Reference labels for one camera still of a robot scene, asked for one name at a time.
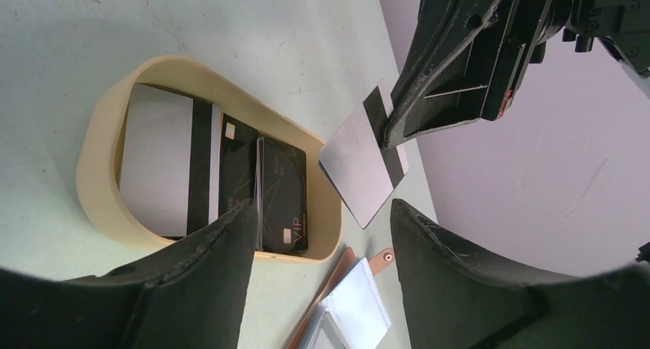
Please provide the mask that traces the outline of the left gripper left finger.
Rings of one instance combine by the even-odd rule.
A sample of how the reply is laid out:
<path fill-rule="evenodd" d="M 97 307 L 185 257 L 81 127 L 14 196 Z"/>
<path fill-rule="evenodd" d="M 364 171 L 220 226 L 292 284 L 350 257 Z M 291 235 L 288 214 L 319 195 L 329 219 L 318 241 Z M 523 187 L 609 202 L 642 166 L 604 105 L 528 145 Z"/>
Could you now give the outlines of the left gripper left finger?
<path fill-rule="evenodd" d="M 1 271 L 3 348 L 235 348 L 258 234 L 239 203 L 211 225 L 103 276 Z"/>

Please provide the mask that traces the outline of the beige oval card tray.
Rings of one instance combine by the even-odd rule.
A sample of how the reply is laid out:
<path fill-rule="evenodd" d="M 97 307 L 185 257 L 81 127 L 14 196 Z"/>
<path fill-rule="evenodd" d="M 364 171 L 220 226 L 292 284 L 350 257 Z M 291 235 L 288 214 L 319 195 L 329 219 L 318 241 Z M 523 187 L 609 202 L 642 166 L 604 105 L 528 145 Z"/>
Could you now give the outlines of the beige oval card tray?
<path fill-rule="evenodd" d="M 118 190 L 123 123 L 135 84 L 172 88 L 210 101 L 225 114 L 263 134 L 302 149 L 307 157 L 309 248 L 300 255 L 256 252 L 254 256 L 279 262 L 321 263 L 335 254 L 343 229 L 343 203 L 319 167 L 318 155 L 324 141 L 209 67 L 182 55 L 163 55 L 145 61 L 98 100 L 76 172 L 78 199 L 93 225 L 123 245 L 153 251 L 171 245 L 170 240 L 155 235 L 135 219 Z"/>

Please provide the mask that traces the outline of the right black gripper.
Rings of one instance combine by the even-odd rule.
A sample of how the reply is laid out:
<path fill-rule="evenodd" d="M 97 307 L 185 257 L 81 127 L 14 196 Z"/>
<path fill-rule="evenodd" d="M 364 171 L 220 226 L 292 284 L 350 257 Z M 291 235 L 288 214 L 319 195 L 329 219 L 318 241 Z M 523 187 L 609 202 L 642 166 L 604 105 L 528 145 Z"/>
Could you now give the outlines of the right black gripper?
<path fill-rule="evenodd" d="M 555 35 L 649 76 L 649 0 L 421 0 L 384 146 L 501 118 Z"/>

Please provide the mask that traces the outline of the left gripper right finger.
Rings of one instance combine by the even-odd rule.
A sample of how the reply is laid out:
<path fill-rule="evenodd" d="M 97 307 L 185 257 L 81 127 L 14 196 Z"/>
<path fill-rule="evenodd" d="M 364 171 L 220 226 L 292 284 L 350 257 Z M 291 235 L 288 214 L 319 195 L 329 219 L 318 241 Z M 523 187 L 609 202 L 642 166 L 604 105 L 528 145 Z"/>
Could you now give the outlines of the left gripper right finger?
<path fill-rule="evenodd" d="M 413 348 L 647 348 L 649 266 L 585 278 L 485 249 L 392 201 L 392 243 Z"/>

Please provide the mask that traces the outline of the brown leather card holder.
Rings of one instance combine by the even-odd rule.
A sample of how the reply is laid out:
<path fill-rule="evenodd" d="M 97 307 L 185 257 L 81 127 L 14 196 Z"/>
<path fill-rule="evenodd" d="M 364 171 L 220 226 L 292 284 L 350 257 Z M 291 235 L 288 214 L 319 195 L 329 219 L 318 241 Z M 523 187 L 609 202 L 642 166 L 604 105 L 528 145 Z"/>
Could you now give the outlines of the brown leather card holder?
<path fill-rule="evenodd" d="M 375 276 L 393 249 L 367 259 L 347 247 L 287 341 L 287 348 L 376 348 L 392 322 Z"/>

